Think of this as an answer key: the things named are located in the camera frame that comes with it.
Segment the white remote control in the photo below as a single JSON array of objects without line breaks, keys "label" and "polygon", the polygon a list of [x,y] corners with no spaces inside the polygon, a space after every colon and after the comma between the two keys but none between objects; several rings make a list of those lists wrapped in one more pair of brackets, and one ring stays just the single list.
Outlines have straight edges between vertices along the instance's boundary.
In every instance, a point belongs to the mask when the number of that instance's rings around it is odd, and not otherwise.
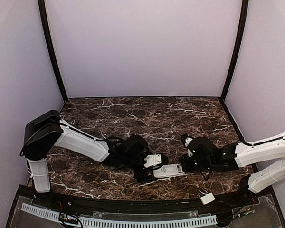
[{"label": "white remote control", "polygon": [[164,178],[184,175],[185,174],[184,171],[183,173],[178,174],[177,165],[180,165],[180,164],[163,165],[159,169],[153,170],[153,175],[157,179],[164,179]]}]

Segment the white battery cover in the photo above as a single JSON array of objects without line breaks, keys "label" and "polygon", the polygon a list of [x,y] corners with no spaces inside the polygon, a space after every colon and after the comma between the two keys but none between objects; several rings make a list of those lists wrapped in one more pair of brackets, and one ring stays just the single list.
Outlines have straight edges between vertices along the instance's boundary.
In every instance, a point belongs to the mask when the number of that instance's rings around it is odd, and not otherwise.
[{"label": "white battery cover", "polygon": [[200,198],[203,205],[207,205],[215,200],[213,193],[208,193]]}]

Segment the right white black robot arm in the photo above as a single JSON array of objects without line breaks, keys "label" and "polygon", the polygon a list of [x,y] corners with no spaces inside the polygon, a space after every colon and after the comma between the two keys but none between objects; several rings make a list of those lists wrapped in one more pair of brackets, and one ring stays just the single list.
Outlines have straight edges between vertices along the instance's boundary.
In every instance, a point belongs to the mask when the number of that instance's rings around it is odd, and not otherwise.
[{"label": "right white black robot arm", "polygon": [[276,160],[263,170],[240,180],[237,192],[228,206],[243,206],[255,194],[285,178],[285,131],[274,137],[251,143],[236,142],[218,148],[207,137],[181,136],[187,153],[179,158],[185,173],[203,174],[238,170],[253,163]]}]

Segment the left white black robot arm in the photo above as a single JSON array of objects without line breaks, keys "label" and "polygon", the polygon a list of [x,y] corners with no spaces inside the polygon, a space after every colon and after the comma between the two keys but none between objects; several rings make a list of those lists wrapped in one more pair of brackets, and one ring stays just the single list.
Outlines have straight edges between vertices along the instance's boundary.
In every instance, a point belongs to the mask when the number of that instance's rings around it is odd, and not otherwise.
[{"label": "left white black robot arm", "polygon": [[47,207],[57,204],[57,195],[50,191],[46,161],[52,147],[71,150],[106,166],[132,168],[137,180],[147,179],[151,170],[162,162],[161,155],[152,154],[148,143],[139,135],[125,140],[116,136],[97,138],[61,119],[57,110],[50,110],[26,125],[20,150],[20,156],[29,164],[38,198]]}]

